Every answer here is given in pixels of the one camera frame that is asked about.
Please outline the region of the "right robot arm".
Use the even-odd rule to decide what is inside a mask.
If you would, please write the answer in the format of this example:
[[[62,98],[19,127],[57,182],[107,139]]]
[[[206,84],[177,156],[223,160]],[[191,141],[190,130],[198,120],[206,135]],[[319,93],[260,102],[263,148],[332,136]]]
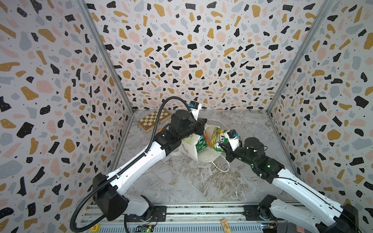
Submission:
[[[350,205],[342,205],[298,179],[289,169],[277,160],[268,157],[265,146],[255,137],[240,141],[229,138],[219,146],[226,154],[226,160],[238,159],[248,164],[261,179],[282,189],[304,209],[287,204],[273,195],[267,195],[258,205],[259,216],[284,219],[313,233],[359,233],[358,210]]]

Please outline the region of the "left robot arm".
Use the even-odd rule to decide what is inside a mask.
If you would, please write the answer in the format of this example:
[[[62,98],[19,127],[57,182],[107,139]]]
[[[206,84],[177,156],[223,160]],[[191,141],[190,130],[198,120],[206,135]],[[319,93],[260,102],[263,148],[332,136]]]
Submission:
[[[154,136],[149,150],[143,149],[125,165],[93,179],[93,188],[103,186],[93,195],[93,200],[108,221],[122,214],[141,216],[148,219],[152,203],[145,196],[125,196],[128,188],[151,166],[178,148],[182,140],[189,136],[203,136],[206,118],[194,118],[187,110],[178,110],[171,116],[171,122]]]

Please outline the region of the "white paper bag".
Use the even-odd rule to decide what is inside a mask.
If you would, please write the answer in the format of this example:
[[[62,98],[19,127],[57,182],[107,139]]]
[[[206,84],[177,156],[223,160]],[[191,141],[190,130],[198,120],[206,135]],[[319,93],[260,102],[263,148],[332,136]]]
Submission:
[[[189,158],[193,159],[196,162],[207,164],[211,163],[221,172],[228,172],[230,170],[230,165],[223,157],[221,151],[216,151],[211,146],[211,138],[215,129],[218,126],[207,125],[205,126],[205,131],[202,136],[193,134],[188,138],[185,138],[181,142],[179,147],[180,151],[187,155]],[[220,169],[215,161],[218,158],[223,158],[226,162],[226,170]]]

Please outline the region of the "yellow green Fox's candy bag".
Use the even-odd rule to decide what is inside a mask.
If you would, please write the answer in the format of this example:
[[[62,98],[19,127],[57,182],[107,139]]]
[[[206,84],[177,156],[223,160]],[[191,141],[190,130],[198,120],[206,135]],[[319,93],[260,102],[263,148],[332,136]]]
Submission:
[[[225,136],[225,133],[228,130],[221,129],[219,127],[214,127],[212,132],[210,147],[217,152],[223,152],[221,144],[228,144],[228,138]]]

